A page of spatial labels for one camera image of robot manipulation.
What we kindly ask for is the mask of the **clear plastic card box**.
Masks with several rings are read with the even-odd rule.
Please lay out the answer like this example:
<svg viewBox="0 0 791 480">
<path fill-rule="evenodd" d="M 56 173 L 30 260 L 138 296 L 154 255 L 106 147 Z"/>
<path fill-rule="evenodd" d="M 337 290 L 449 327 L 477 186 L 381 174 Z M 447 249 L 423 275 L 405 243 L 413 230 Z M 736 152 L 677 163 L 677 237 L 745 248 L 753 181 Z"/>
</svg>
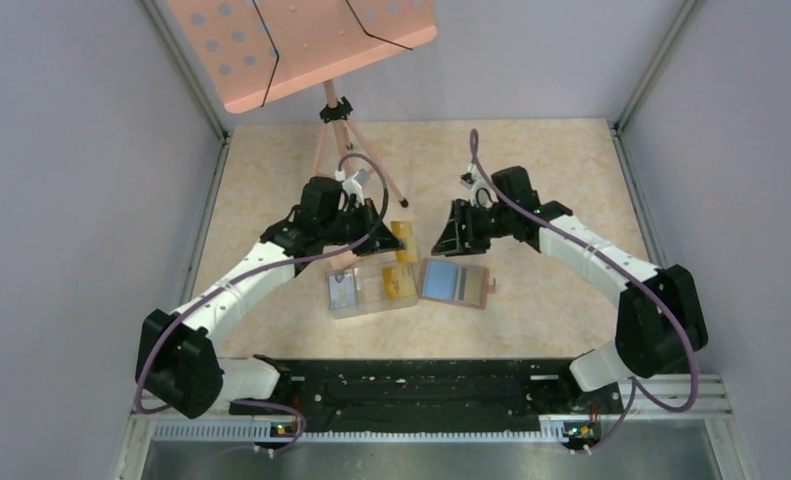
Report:
<svg viewBox="0 0 791 480">
<path fill-rule="evenodd" d="M 327 287 L 328 310 L 336 319 L 345 319 L 356 316 L 370 315 L 379 312 L 386 312 L 391 310 L 404 309 L 412 307 L 418 303 L 418 292 L 415 297 L 404 299 L 389 300 L 386 298 L 384 292 L 384 284 L 382 279 L 382 268 L 398 264 L 398 262 L 386 262 L 377 264 L 357 265 L 345 270 L 332 270 L 325 276 L 325 284 Z M 329 308 L 328 297 L 328 282 L 327 276 L 331 272 L 352 270 L 356 279 L 357 289 L 357 305 L 355 307 L 346 308 L 342 310 L 331 310 Z"/>
</svg>

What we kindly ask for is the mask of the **brown leather card holder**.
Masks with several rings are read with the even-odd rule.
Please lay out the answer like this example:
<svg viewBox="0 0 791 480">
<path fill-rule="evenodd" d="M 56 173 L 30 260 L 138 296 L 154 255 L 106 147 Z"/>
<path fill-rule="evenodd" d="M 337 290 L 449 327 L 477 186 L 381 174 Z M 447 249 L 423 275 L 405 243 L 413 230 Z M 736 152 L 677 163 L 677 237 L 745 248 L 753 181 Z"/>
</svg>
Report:
<svg viewBox="0 0 791 480">
<path fill-rule="evenodd" d="M 463 308 L 483 310 L 497 282 L 488 268 L 428 258 L 422 262 L 418 298 Z"/>
</svg>

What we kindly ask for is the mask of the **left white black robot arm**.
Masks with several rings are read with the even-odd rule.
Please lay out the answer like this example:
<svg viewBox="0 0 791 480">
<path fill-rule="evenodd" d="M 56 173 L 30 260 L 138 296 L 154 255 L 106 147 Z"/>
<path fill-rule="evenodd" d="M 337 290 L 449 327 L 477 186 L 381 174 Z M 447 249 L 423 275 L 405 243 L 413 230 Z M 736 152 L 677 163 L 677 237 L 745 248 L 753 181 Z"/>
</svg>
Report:
<svg viewBox="0 0 791 480">
<path fill-rule="evenodd" d="M 144 393 L 189 419 L 203 415 L 224 385 L 217 349 L 234 328 L 278 287 L 313 262 L 352 252 L 368 256 L 402 248 L 363 188 L 369 174 L 312 177 L 298 204 L 269 226 L 228 273 L 170 313 L 152 311 L 141 327 L 134 408 L 151 413 Z"/>
</svg>

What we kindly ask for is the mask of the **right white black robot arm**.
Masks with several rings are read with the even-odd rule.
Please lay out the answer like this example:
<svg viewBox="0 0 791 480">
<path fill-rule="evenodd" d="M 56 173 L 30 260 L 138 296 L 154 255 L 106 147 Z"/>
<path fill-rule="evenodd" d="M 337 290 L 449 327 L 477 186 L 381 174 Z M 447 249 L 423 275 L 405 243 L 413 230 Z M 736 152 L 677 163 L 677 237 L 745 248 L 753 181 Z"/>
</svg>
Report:
<svg viewBox="0 0 791 480">
<path fill-rule="evenodd" d="M 598 389 L 631 376 L 650 378 L 687 360 L 709 341 L 692 274 L 656 266 L 586 227 L 560 202 L 542 202 L 521 166 L 489 178 L 470 166 L 460 178 L 467 199 L 454 199 L 434 256 L 479 255 L 512 237 L 566 265 L 616 308 L 613 340 L 574 359 L 557 385 L 560 404 L 583 412 Z"/>
</svg>

